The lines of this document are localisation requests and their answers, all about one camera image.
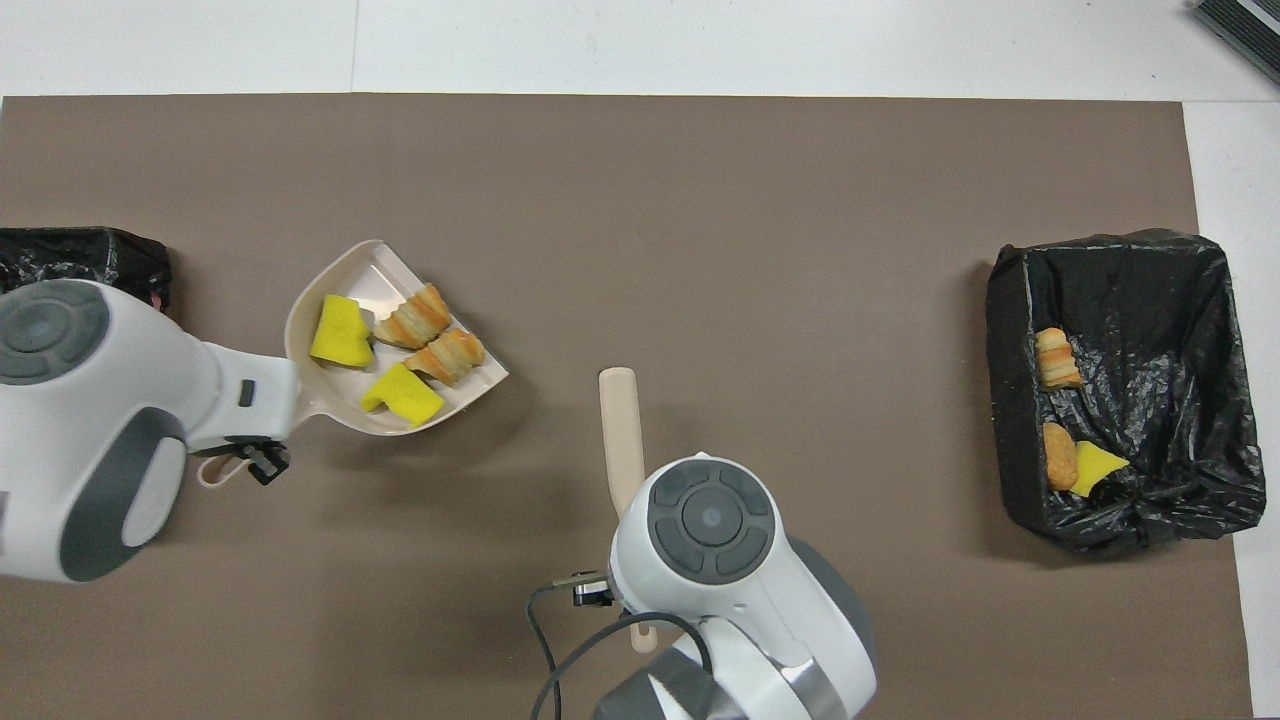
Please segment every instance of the black trash bag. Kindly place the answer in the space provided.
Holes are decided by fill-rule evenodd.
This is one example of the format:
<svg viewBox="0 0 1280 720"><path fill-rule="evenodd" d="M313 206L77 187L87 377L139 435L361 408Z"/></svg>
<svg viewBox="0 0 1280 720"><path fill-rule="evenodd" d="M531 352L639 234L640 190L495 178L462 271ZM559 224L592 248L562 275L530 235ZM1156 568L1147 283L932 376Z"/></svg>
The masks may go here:
<svg viewBox="0 0 1280 720"><path fill-rule="evenodd" d="M97 281L169 306L169 251L115 228L0 228L0 292L38 281Z"/></svg>
<svg viewBox="0 0 1280 720"><path fill-rule="evenodd" d="M1042 392L1034 334L1066 332L1082 389ZM1266 506L1244 350L1222 250L1149 229L1000 251L987 364L1005 510L1091 555L1258 524ZM1055 492L1042 423L1129 460L1089 497Z"/></svg>

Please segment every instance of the white tile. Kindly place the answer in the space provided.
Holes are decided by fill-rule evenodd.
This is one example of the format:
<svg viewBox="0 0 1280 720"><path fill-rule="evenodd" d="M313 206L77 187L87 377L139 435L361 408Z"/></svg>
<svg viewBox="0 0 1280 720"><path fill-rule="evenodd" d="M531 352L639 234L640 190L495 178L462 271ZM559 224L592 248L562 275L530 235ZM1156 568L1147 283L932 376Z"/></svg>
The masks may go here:
<svg viewBox="0 0 1280 720"><path fill-rule="evenodd" d="M1184 0L361 0L353 90L1280 99Z"/></svg>
<svg viewBox="0 0 1280 720"><path fill-rule="evenodd" d="M1201 233L1228 252L1262 460L1280 477L1280 102L1184 108ZM1280 716L1280 503L1235 536L1253 712Z"/></svg>
<svg viewBox="0 0 1280 720"><path fill-rule="evenodd" d="M0 0L0 95L348 91L357 0Z"/></svg>

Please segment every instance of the yellow object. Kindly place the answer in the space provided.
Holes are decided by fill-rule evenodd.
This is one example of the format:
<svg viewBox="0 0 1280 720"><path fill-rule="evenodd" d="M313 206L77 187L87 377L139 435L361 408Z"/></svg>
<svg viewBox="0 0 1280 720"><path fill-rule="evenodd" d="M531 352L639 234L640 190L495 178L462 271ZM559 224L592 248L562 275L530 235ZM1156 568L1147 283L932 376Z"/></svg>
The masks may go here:
<svg viewBox="0 0 1280 720"><path fill-rule="evenodd" d="M355 300L340 295L324 296L320 325L311 341L311 356L352 368L364 368L374 361L369 325L360 316L360 305Z"/></svg>
<svg viewBox="0 0 1280 720"><path fill-rule="evenodd" d="M1071 486L1071 492L1080 497L1089 497L1093 486L1098 480L1115 473L1120 468L1128 468L1129 461L1117 455L1111 455L1106 450L1093 445L1087 439L1075 443L1075 468L1078 479Z"/></svg>
<svg viewBox="0 0 1280 720"><path fill-rule="evenodd" d="M365 413L383 404L387 404L392 413L408 420L408 427L416 428L444 407L444 398L426 387L413 370L406 368L403 363L397 363L385 375L378 378L365 397L360 398L360 409Z"/></svg>

